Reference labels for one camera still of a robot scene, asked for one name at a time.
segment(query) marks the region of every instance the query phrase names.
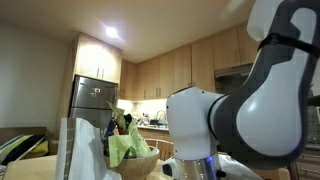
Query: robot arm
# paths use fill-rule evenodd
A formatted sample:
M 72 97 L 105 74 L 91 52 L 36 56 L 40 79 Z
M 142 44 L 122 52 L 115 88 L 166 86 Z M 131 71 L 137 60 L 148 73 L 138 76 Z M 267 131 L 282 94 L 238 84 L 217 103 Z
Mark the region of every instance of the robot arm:
M 272 1 L 276 8 L 268 11 L 272 18 L 265 22 L 257 13 L 266 11 L 268 3 L 257 0 L 248 23 L 251 37 L 266 39 L 241 88 L 223 96 L 191 87 L 168 98 L 174 156 L 184 164 L 181 174 L 197 168 L 196 161 L 204 164 L 202 175 L 215 177 L 220 169 L 218 144 L 257 169 L 286 166 L 302 153 L 306 97 L 319 58 L 320 1 Z

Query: countertop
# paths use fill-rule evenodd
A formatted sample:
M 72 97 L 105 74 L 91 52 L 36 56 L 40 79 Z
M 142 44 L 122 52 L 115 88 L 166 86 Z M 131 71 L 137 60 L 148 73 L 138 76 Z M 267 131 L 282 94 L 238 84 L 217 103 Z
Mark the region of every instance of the countertop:
M 169 132 L 169 129 L 168 128 L 156 128 L 155 126 L 148 126 L 148 125 L 139 125 L 138 128 L 142 128 L 142 129 L 152 129 L 152 130 L 155 130 L 155 131 L 166 131 L 166 132 Z

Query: upper cabinet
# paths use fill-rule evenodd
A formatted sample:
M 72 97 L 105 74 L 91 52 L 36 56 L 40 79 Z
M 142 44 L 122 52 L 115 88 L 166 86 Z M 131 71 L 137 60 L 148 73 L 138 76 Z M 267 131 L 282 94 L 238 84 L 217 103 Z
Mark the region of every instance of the upper cabinet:
M 120 99 L 135 100 L 135 89 L 137 85 L 136 66 L 136 64 L 129 61 L 122 61 Z
M 212 38 L 214 70 L 254 62 L 258 43 L 249 37 L 246 27 L 243 25 Z
M 191 46 L 192 85 L 214 92 L 212 41 L 206 39 Z
M 145 87 L 147 87 L 147 81 L 146 81 L 146 76 L 147 76 L 147 61 L 142 62 L 137 64 L 137 84 L 135 87 L 135 97 L 134 100 L 144 100 L 146 91 Z
M 173 54 L 148 60 L 137 65 L 138 89 L 136 100 L 167 98 L 173 93 Z
M 121 50 L 86 35 L 80 35 L 75 73 L 120 83 Z
M 240 65 L 237 29 L 212 38 L 214 69 Z
M 145 81 L 144 87 L 144 99 L 156 99 L 158 98 L 159 87 L 159 66 L 160 59 L 152 59 L 146 62 L 146 74 L 143 77 Z
M 168 98 L 173 91 L 173 54 L 159 58 L 158 98 Z
M 173 91 L 191 86 L 191 47 L 183 46 L 173 52 Z
M 247 32 L 247 25 L 243 25 L 238 29 L 240 62 L 241 64 L 253 63 L 257 56 L 259 43 L 251 39 Z

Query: white wall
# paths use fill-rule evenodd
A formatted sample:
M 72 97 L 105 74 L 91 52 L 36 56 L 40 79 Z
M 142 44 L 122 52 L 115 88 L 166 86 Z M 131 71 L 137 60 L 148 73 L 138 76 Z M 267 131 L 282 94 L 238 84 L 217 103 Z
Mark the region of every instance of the white wall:
M 154 118 L 158 111 L 166 112 L 167 99 L 155 99 L 144 101 L 126 101 L 118 100 L 117 107 L 124 109 L 125 114 L 130 113 L 133 116 L 142 117 L 143 113 L 149 114 L 150 118 Z
M 0 23 L 0 127 L 53 131 L 67 44 Z

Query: stainless steel refrigerator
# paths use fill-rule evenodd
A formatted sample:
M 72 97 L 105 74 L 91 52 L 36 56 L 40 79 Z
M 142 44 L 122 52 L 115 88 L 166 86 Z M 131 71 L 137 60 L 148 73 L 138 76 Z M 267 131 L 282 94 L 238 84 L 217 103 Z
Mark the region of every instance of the stainless steel refrigerator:
M 107 101 L 117 104 L 118 84 L 75 75 L 69 116 L 105 129 L 112 118 Z

